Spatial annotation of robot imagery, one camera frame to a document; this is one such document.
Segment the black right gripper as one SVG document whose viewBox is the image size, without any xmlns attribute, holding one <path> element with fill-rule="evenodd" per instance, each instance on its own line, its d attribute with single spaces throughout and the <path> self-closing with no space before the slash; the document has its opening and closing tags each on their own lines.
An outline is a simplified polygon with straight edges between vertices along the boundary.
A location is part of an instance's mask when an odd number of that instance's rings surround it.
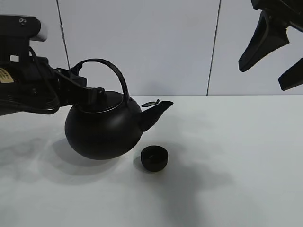
<svg viewBox="0 0 303 227">
<path fill-rule="evenodd" d="M 260 9 L 262 12 L 253 36 L 238 60 L 241 72 L 249 70 L 268 54 L 289 44 L 286 33 L 288 24 L 299 31 L 303 30 L 302 0 L 252 0 L 251 4 L 255 10 Z M 303 59 L 284 72 L 278 81 L 283 91 L 302 85 Z"/>
</svg>

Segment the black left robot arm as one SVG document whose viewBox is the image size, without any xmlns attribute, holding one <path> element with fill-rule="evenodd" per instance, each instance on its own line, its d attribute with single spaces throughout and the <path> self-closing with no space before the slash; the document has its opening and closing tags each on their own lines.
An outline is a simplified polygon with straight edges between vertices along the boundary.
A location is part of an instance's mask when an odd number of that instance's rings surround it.
<svg viewBox="0 0 303 227">
<path fill-rule="evenodd" d="M 68 105 L 93 105 L 105 94 L 87 87 L 72 70 L 54 68 L 31 41 L 44 42 L 44 24 L 34 16 L 0 16 L 0 114 L 53 114 Z"/>
</svg>

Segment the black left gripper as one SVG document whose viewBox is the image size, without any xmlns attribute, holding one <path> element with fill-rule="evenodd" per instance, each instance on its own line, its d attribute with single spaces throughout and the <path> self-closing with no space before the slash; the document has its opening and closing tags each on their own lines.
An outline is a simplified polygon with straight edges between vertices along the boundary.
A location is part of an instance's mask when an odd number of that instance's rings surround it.
<svg viewBox="0 0 303 227">
<path fill-rule="evenodd" d="M 76 101 L 92 101 L 92 88 L 70 70 L 52 68 L 30 46 L 40 23 L 34 16 L 0 16 L 0 105 L 8 109 L 58 109 Z"/>
</svg>

